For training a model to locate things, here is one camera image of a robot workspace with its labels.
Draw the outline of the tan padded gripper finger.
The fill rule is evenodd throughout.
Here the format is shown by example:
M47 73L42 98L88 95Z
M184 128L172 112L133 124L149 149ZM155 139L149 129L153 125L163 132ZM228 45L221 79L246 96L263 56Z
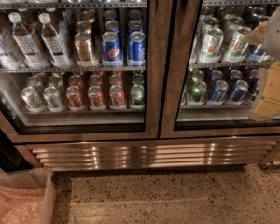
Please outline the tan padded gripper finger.
M255 121L270 120L280 113L280 61L259 70L259 94L248 116Z

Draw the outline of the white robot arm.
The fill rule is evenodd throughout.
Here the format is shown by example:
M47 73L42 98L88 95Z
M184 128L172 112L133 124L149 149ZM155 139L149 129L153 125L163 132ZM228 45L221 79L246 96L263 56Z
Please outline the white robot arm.
M280 6L252 31L248 43L263 44L265 52L275 59L269 69L259 70L259 94L249 111L252 120L270 120L280 113Z

